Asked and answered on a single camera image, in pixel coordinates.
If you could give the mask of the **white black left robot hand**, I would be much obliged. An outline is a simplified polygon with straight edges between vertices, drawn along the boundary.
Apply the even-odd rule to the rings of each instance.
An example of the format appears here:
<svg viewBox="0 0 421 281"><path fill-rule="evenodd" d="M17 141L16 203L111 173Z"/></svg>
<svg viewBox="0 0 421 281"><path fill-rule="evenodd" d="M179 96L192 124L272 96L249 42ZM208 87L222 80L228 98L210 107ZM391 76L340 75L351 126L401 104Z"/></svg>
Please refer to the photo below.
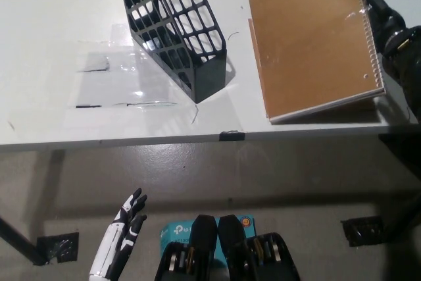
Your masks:
<svg viewBox="0 0 421 281"><path fill-rule="evenodd" d="M138 188L119 208L101 240L90 280L118 280L132 254L147 215L142 213L147 195Z"/></svg>

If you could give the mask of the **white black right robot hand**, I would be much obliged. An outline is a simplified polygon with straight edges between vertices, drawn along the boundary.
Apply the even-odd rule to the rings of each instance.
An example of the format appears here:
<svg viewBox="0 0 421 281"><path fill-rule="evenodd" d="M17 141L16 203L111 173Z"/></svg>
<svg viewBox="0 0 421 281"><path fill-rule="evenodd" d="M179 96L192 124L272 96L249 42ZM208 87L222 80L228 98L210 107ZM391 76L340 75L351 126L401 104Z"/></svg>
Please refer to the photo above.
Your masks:
<svg viewBox="0 0 421 281"><path fill-rule="evenodd" d="M407 28L404 18L385 0L365 0L374 37L387 41L393 34Z"/></svg>

